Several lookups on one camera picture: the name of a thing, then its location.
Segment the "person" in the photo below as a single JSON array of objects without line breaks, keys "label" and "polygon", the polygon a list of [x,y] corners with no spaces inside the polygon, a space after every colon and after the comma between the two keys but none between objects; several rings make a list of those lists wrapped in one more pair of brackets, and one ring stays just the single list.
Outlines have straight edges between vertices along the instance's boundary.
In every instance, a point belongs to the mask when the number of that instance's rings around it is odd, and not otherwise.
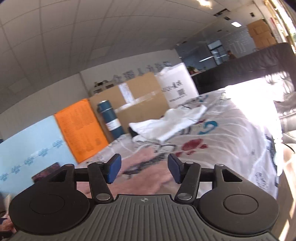
[{"label": "person", "polygon": [[227,54],[229,56],[229,59],[236,59],[235,55],[233,53],[231,53],[230,50],[227,51]]}]

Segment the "ribbed gray panel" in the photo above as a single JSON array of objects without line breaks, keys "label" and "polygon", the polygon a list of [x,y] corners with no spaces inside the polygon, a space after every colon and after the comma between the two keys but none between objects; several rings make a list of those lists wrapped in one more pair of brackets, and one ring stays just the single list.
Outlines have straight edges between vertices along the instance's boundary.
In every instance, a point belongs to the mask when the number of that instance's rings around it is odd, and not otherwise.
[{"label": "ribbed gray panel", "polygon": [[52,236],[19,231],[11,241],[274,241],[271,234],[238,238],[221,234],[198,217],[190,205],[173,202],[169,195],[125,196],[111,204],[97,205],[76,228]]}]

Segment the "orange folder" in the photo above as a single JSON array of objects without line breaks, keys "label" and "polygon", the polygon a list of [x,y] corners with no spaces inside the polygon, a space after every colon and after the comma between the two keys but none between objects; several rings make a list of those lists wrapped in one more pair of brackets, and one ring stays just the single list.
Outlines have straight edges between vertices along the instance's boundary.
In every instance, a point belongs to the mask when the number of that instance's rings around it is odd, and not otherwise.
[{"label": "orange folder", "polygon": [[54,117],[78,163],[92,157],[108,145],[88,99],[57,112]]}]

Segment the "floor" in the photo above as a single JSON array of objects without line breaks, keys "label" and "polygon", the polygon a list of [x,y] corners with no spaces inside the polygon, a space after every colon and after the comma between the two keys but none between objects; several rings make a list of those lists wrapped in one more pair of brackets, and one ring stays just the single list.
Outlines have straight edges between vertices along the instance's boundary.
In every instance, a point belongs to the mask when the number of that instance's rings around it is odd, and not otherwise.
[{"label": "floor", "polygon": [[284,146],[285,167],[279,180],[279,217],[272,233],[280,241],[292,241],[296,238],[296,154]]}]

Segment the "white towel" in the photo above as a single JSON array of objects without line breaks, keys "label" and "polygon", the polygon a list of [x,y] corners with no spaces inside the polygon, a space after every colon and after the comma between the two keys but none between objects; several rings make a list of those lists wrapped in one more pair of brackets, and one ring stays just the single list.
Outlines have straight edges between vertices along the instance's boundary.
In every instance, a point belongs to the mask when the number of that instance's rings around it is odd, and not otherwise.
[{"label": "white towel", "polygon": [[146,140],[157,140],[164,143],[178,131],[197,123],[206,110],[204,105],[185,110],[169,109],[159,120],[130,123],[129,126]]}]

